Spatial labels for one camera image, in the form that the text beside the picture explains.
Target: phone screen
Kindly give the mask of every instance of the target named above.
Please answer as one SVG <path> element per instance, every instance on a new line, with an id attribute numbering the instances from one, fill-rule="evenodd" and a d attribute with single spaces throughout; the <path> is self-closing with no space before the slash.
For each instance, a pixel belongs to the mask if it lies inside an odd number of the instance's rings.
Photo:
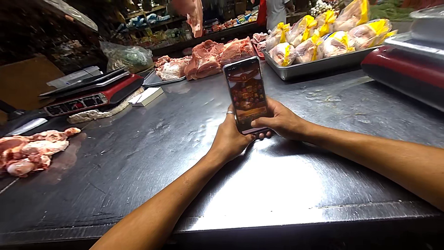
<path id="1" fill-rule="evenodd" d="M 238 130 L 242 134 L 263 130 L 264 128 L 251 127 L 251 121 L 269 114 L 259 58 L 252 57 L 226 65 L 224 74 L 236 113 Z"/>

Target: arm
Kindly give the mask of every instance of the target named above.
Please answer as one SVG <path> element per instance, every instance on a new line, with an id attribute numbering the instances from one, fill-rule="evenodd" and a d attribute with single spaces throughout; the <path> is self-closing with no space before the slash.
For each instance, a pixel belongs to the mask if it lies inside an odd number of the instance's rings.
<path id="1" fill-rule="evenodd" d="M 91 249 L 150 250 L 162 247 L 179 217 L 204 185 L 254 139 L 254 135 L 241 135 L 234 115 L 227 114 L 225 121 L 219 125 L 211 149 L 196 165 L 125 216 Z"/>
<path id="2" fill-rule="evenodd" d="M 293 13 L 295 11 L 294 5 L 293 5 L 293 0 L 286 0 L 286 1 L 287 2 L 285 3 L 285 7 L 290 10 L 290 13 Z"/>
<path id="3" fill-rule="evenodd" d="M 444 149 L 330 129 L 305 121 L 267 99 L 274 117 L 252 121 L 293 140 L 306 141 L 364 165 L 444 211 Z"/>

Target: hand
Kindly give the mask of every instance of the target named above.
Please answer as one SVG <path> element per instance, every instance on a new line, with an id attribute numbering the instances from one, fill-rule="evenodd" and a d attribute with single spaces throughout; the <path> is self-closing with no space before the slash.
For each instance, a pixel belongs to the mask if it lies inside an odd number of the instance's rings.
<path id="1" fill-rule="evenodd" d="M 273 118 L 260 117 L 251 122 L 253 128 L 268 127 L 273 129 L 280 136 L 291 140 L 302 140 L 307 132 L 315 124 L 306 121 L 282 103 L 267 97 L 268 110 L 274 114 Z"/>
<path id="2" fill-rule="evenodd" d="M 233 105 L 228 107 L 228 111 L 234 111 Z M 208 154 L 218 157 L 223 162 L 228 162 L 236 158 L 244 149 L 256 139 L 255 135 L 242 135 L 236 127 L 234 114 L 226 114 L 225 121 L 219 125 L 216 137 Z"/>

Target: red scale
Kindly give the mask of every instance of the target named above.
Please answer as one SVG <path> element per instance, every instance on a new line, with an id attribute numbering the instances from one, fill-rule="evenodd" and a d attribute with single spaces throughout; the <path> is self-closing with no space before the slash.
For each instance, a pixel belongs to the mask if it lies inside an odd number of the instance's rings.
<path id="1" fill-rule="evenodd" d="M 142 83 L 142 77 L 117 69 L 41 94 L 40 97 L 55 98 L 54 102 L 44 107 L 50 116 L 55 117 L 88 109 L 110 109 L 137 90 Z"/>

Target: metal table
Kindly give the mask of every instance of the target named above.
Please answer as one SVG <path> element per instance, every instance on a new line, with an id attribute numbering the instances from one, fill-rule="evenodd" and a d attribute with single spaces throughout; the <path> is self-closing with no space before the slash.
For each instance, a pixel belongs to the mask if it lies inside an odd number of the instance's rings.
<path id="1" fill-rule="evenodd" d="M 444 147 L 441 112 L 361 70 L 283 82 L 268 65 L 262 69 L 267 94 L 304 119 Z M 230 103 L 223 75 L 163 90 L 146 107 L 85 124 L 49 170 L 18 180 L 2 177 L 0 246 L 98 238 L 195 164 Z M 443 224 L 441 211 L 389 179 L 273 136 L 256 141 L 216 174 L 177 223 L 173 239 L 294 238 L 304 226 L 339 232 L 345 225 L 413 225 L 427 218 Z"/>

